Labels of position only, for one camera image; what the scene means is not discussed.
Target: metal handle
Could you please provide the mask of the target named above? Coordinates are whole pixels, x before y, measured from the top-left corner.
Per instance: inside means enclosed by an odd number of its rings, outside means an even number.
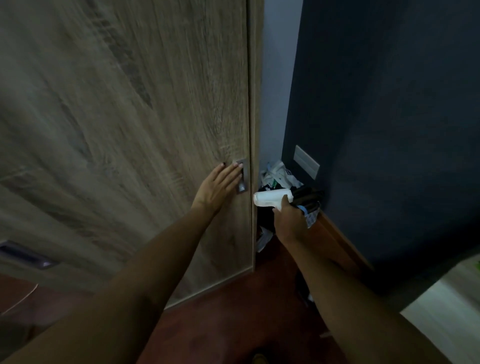
[[[243,168],[241,171],[241,180],[237,186],[237,194],[242,194],[244,192],[248,191],[248,186],[250,184],[250,177],[248,174],[248,158],[240,159],[240,160],[234,160],[234,163],[237,162],[238,164],[243,163]]]

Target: person's right hand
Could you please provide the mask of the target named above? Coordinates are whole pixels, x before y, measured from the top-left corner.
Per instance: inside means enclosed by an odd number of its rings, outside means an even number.
[[[278,239],[287,246],[307,239],[307,221],[302,210],[295,208],[288,202],[287,195],[282,198],[282,211],[274,208],[275,230]]]

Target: wood grain door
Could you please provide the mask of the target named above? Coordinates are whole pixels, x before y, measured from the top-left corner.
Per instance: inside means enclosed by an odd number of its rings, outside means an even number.
[[[245,0],[0,4],[0,238],[60,264],[0,271],[98,290],[249,157]],[[252,267],[250,194],[209,227],[170,304]]]

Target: finger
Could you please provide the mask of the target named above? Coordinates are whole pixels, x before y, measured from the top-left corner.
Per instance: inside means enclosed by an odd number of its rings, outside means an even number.
[[[240,180],[241,180],[241,175],[237,176],[232,182],[230,182],[230,184],[225,189],[227,191],[227,193],[232,192],[233,189],[238,186]]]
[[[218,174],[222,171],[223,168],[225,168],[225,163],[220,163],[218,166],[216,166],[213,169],[213,171],[210,172],[207,178],[211,181],[214,181],[215,178],[218,177]]]
[[[223,182],[221,183],[221,186],[228,186],[233,180],[235,180],[241,173],[241,170],[243,169],[243,163],[239,164],[238,167],[236,167],[230,174],[225,177]]]
[[[288,206],[290,206],[290,202],[288,201],[288,196],[285,194],[282,197],[282,209]]]
[[[221,183],[225,177],[227,177],[239,164],[237,162],[230,164],[227,168],[221,171],[218,174],[218,177],[215,178],[215,182]]]

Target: wall switch plate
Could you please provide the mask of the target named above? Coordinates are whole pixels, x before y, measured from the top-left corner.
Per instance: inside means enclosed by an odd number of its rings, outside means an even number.
[[[295,154],[293,155],[293,160],[296,161],[299,166],[308,173],[310,177],[312,177],[313,179],[317,177],[320,164],[318,164],[315,159],[305,153],[305,151],[299,146],[295,146]]]

